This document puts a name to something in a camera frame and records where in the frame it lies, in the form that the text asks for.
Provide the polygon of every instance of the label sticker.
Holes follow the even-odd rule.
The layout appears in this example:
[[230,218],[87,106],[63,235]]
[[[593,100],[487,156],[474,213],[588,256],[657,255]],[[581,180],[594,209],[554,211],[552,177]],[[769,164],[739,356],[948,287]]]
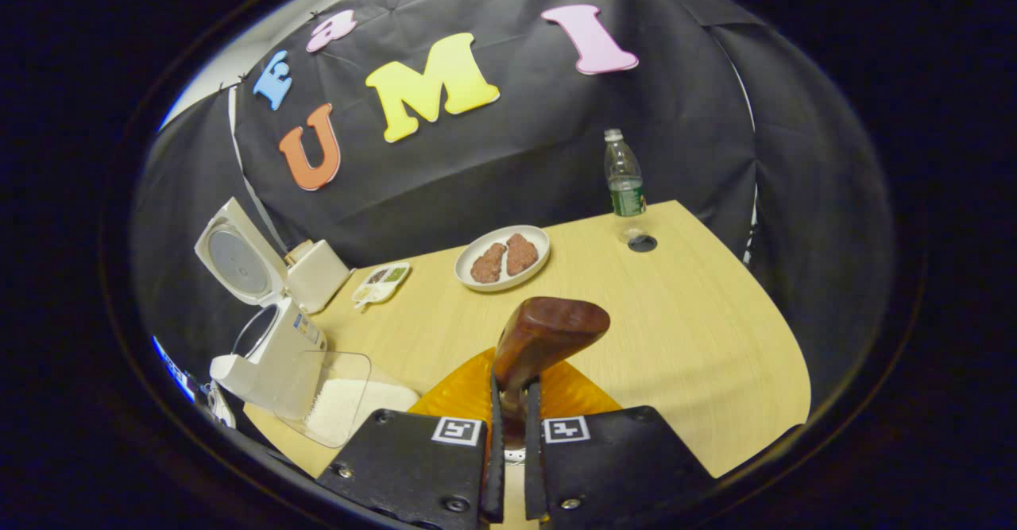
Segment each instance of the label sticker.
[[476,447],[480,437],[480,421],[477,419],[454,419],[441,417],[438,428],[434,429],[431,440]]
[[308,319],[307,317],[304,317],[302,313],[297,314],[297,319],[294,320],[293,327],[296,328],[298,332],[301,332],[301,334],[303,334],[304,337],[308,339],[308,341],[312,342],[312,344],[314,345],[317,345],[317,339],[318,336],[320,335],[320,332],[318,332],[317,328],[315,328],[314,325],[311,323],[311,320]]
[[617,216],[638,216],[646,212],[643,186],[627,190],[611,190],[611,205]]
[[548,444],[589,439],[590,429],[586,426],[585,417],[544,419],[544,440]]

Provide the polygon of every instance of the white wall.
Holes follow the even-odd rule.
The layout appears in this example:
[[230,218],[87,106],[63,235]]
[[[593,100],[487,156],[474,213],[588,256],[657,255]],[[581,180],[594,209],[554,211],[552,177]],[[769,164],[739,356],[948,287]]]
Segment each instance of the white wall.
[[[218,92],[220,83],[225,87],[239,81],[240,74],[250,71],[254,63],[267,55],[278,42],[310,19],[310,12],[319,12],[338,1],[340,0],[291,0],[244,31],[192,77],[190,84],[167,113],[163,125],[192,104]],[[213,22],[214,20],[208,20],[210,25]]]
[[184,93],[181,93],[181,96],[177,98],[177,103],[173,105],[164,118],[163,125],[169,123],[172,118],[192,104],[218,92],[220,83],[223,87],[229,87],[229,85],[239,81],[240,74],[249,70],[250,67],[254,67],[254,63],[257,63],[257,60],[261,59],[270,48],[272,48],[270,42],[254,42],[253,44],[237,44],[223,49],[223,52],[207,62],[192,78]]

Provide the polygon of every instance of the orange object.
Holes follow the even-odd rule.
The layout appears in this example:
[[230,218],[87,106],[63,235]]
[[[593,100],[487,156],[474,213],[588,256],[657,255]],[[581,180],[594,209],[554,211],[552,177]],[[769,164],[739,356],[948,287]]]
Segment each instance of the orange object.
[[300,142],[303,135],[303,128],[297,127],[279,143],[280,153],[286,156],[286,164],[290,165],[290,172],[297,185],[304,190],[316,190],[332,182],[339,172],[339,165],[342,156],[339,151],[339,142],[336,139],[336,131],[332,128],[332,121],[328,114],[332,113],[332,104],[322,104],[311,112],[307,117],[307,124],[317,133],[318,142],[321,144],[323,159],[317,167],[311,167],[307,161],[307,154]]
[[[434,417],[479,419],[487,423],[490,449],[491,363],[494,348],[487,349],[459,366],[420,398],[410,413]],[[567,361],[555,363],[540,374],[541,418],[575,417],[618,411],[618,405]]]

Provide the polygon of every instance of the green bottle label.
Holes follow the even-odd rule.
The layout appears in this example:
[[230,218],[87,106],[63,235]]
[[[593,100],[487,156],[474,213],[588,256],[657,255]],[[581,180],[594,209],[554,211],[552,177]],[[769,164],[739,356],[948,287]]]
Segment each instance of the green bottle label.
[[611,204],[617,216],[637,216],[646,212],[646,197],[643,187],[627,190],[611,190]]

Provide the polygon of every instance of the open lid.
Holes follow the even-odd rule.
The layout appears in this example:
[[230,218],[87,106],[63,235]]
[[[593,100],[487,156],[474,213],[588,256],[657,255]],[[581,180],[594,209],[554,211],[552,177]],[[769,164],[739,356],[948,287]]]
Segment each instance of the open lid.
[[266,306],[282,298],[286,264],[236,197],[230,197],[208,221],[194,253],[240,301]]

